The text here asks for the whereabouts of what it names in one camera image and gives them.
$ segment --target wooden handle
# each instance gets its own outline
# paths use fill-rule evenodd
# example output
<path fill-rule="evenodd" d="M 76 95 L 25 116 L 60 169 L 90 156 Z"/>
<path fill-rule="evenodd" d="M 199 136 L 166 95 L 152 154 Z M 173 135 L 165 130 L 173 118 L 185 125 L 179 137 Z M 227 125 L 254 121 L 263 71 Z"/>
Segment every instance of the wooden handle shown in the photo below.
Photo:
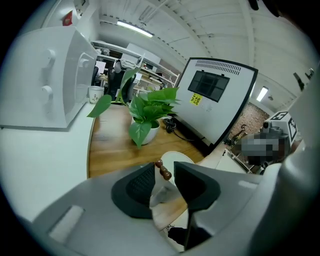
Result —
<path fill-rule="evenodd" d="M 156 161 L 154 163 L 155 163 L 156 167 L 160 168 L 160 174 L 162 175 L 162 177 L 166 181 L 170 180 L 171 177 L 172 177 L 172 174 L 171 174 L 170 171 L 168 171 L 168 169 L 166 167 L 164 167 L 164 163 L 162 162 L 162 160 L 160 159 L 160 160 L 158 160 L 158 161 Z"/>

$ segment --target white flower pot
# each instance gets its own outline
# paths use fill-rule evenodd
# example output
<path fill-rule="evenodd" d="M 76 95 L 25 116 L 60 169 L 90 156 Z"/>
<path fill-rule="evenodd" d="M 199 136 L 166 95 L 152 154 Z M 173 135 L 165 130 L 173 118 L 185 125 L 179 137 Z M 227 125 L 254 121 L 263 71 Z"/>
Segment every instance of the white flower pot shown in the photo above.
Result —
<path fill-rule="evenodd" d="M 151 130 L 149 131 L 148 135 L 145 137 L 145 139 L 142 142 L 142 145 L 148 144 L 150 141 L 152 141 L 154 139 L 154 137 L 156 137 L 157 132 L 160 128 L 160 124 L 158 121 L 156 121 L 158 123 L 158 127 L 157 128 L 151 128 Z"/>

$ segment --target white panel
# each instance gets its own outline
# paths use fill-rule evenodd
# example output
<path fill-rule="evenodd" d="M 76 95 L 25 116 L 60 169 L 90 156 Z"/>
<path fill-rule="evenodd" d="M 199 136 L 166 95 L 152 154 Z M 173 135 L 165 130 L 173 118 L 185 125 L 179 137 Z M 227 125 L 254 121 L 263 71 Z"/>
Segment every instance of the white panel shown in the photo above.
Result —
<path fill-rule="evenodd" d="M 176 96 L 182 102 L 175 106 L 173 111 L 177 112 L 179 117 L 214 144 L 225 132 L 243 103 L 252 82 L 254 71 L 240 67 L 237 75 L 225 70 L 206 67 L 208 64 L 212 65 L 212 63 L 220 63 L 220 61 L 203 60 L 208 64 L 196 66 L 197 61 L 197 59 L 190 60 L 183 73 Z M 190 103 L 194 93 L 189 91 L 188 87 L 196 71 L 201 70 L 217 75 L 224 74 L 230 78 L 219 102 L 203 97 L 199 106 Z"/>
<path fill-rule="evenodd" d="M 0 131 L 1 185 L 14 212 L 29 221 L 87 179 L 94 105 L 64 130 Z"/>

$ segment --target white ceiling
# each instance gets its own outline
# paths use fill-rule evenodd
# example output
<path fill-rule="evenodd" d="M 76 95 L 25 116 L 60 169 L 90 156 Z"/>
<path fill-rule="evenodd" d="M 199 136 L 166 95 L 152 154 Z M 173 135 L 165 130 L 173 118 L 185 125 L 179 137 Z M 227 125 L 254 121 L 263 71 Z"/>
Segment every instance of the white ceiling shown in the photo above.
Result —
<path fill-rule="evenodd" d="M 120 19 L 154 37 L 137 41 L 127 34 L 128 29 L 103 22 L 100 35 L 144 45 L 178 70 L 190 57 L 252 66 L 259 70 L 252 97 L 266 86 L 269 91 L 261 103 L 276 111 L 288 107 L 301 93 L 293 73 L 307 83 L 304 73 L 317 67 L 319 56 L 301 31 L 274 17 L 261 0 L 258 4 L 260 9 L 253 11 L 247 0 L 102 0 L 100 20 L 116 23 Z"/>

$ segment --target desk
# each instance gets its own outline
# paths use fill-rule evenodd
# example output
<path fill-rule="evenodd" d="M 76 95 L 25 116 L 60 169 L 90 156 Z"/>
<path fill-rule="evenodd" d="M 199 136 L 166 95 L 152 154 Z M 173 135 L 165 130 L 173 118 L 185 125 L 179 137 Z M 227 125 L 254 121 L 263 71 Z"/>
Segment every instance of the desk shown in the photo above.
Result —
<path fill-rule="evenodd" d="M 167 133 L 160 122 L 156 137 L 147 145 L 138 149 L 129 137 L 132 117 L 127 107 L 111 105 L 107 111 L 95 119 L 89 150 L 89 177 L 95 177 L 130 166 L 136 166 L 159 160 L 168 151 L 178 151 L 195 163 L 204 156 L 190 142 Z M 159 230 L 172 223 L 187 209 L 182 197 L 169 203 L 160 203 L 152 209 L 155 225 Z"/>

